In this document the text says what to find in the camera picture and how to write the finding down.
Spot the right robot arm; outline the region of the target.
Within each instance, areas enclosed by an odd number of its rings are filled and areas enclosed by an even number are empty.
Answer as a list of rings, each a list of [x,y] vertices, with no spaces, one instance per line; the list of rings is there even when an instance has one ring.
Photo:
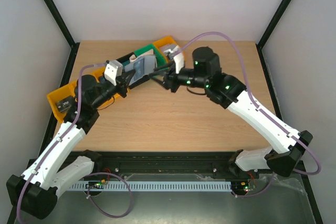
[[[180,86],[204,89],[211,101],[242,118],[270,144],[253,151],[238,150],[230,160],[230,174],[239,178],[250,170],[269,169],[288,177],[295,171],[312,134],[299,132],[284,123],[248,93],[241,81],[223,73],[219,56],[211,48],[195,49],[192,59],[193,68],[185,68],[184,58],[178,54],[149,77],[171,92],[176,92]]]

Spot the beige card holder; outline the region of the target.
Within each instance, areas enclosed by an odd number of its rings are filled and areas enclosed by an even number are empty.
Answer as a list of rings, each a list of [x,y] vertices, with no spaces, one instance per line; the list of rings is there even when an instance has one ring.
[[[140,80],[144,76],[152,73],[157,67],[157,60],[155,55],[143,55],[136,57],[132,55],[129,58],[130,62],[124,66],[126,72],[135,70],[135,74],[132,77],[129,85],[132,85],[136,81]]]

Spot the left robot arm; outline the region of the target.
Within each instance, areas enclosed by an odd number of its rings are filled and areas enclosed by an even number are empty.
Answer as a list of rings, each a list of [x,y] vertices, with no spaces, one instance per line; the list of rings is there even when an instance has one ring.
[[[111,177],[113,173],[101,169],[101,155],[86,150],[71,164],[62,164],[72,149],[84,139],[99,117],[99,108],[116,94],[126,97],[135,70],[114,70],[106,66],[103,81],[91,74],[79,74],[74,102],[67,110],[59,131],[40,156],[20,176],[12,175],[6,187],[16,220],[25,212],[37,219],[46,218],[55,208],[60,196],[82,178]]]

